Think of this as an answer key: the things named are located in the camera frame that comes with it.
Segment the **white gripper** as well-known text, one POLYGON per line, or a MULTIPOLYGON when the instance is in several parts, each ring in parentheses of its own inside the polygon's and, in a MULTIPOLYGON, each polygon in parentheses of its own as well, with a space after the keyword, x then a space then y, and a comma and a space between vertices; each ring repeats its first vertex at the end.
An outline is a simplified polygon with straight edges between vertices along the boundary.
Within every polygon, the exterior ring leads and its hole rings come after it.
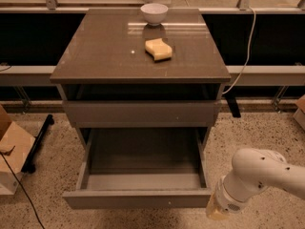
POLYGON ((240 213, 248 202, 240 202, 232 198, 224 186, 224 177, 222 177, 215 186, 215 192, 211 195, 206 207, 206 216, 208 219, 224 220, 230 217, 229 214, 240 213))

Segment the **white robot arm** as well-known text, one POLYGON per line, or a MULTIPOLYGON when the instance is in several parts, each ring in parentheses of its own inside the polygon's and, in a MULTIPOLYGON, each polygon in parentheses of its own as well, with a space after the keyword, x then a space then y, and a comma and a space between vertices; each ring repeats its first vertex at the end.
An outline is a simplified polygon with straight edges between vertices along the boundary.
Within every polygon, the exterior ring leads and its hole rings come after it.
POLYGON ((305 168, 289 164, 272 150, 238 149, 232 158, 232 170, 215 185, 206 208, 209 219, 223 220, 240 213, 250 198, 275 187, 305 199, 305 168))

